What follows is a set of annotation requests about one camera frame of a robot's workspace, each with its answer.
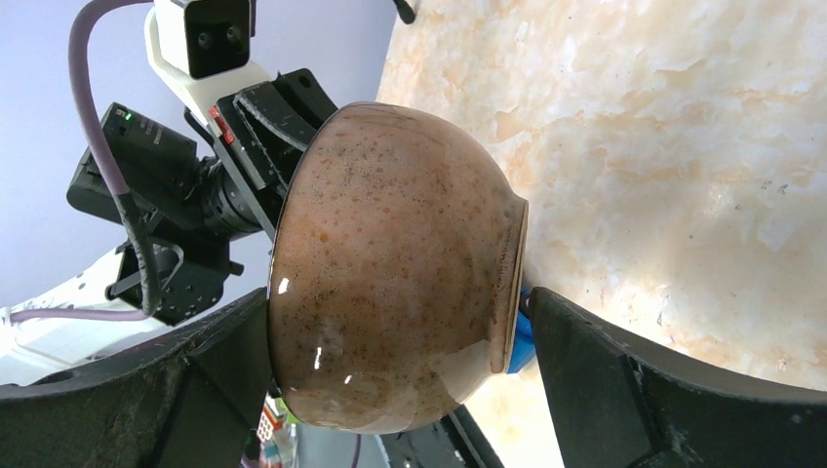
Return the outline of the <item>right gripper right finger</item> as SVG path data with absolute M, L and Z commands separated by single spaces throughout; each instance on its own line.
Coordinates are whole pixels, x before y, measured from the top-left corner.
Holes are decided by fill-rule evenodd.
M 528 313 L 568 467 L 822 467 L 826 395 L 725 370 L 545 288 Z

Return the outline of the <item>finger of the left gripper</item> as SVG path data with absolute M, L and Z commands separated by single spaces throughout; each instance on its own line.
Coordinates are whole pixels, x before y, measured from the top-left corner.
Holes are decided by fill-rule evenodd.
M 233 133 L 262 152 L 304 153 L 324 124 L 296 96 L 262 82 L 232 95 Z

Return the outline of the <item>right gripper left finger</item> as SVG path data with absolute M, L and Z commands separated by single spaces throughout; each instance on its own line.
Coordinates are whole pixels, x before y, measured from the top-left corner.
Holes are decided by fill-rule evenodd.
M 5 467 L 235 467 L 271 382 L 255 290 L 115 355 L 1 389 Z

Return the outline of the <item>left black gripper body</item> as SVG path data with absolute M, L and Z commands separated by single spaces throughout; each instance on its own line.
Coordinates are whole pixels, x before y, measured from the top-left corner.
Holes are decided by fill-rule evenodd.
M 296 96 L 324 123 L 337 107 L 314 74 L 301 68 L 272 81 Z M 233 133 L 232 95 L 211 108 L 208 126 L 187 109 L 185 118 L 208 141 L 213 154 L 197 164 L 195 185 L 185 199 L 183 228 L 216 239 L 236 240 L 257 232 L 274 237 L 282 207 L 301 155 L 262 152 Z

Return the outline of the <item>blue orange toy car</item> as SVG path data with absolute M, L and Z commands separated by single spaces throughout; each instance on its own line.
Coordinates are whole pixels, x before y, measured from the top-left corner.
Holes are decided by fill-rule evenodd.
M 528 317 L 530 289 L 521 287 L 508 374 L 521 371 L 535 356 L 532 323 Z

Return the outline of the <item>brown speckled cream bowl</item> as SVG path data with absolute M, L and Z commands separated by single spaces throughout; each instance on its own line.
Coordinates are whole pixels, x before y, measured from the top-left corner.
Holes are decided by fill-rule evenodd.
M 275 234 L 268 345 L 292 415 L 391 434 L 510 364 L 528 202 L 456 125 L 355 102 L 302 155 Z

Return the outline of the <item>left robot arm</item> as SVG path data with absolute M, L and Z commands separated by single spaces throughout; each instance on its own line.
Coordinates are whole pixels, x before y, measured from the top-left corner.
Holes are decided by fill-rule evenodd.
M 225 281 L 244 270 L 230 257 L 231 243 L 258 232 L 274 235 L 303 149 L 334 112 L 310 70 L 280 74 L 219 98 L 206 123 L 184 111 L 211 148 L 199 157 L 195 140 L 112 103 L 101 126 L 155 245 L 159 309 L 134 321 L 102 318 L 140 305 L 138 260 L 123 243 L 50 291 L 2 309 L 2 383 L 68 377 L 119 341 L 213 308 Z

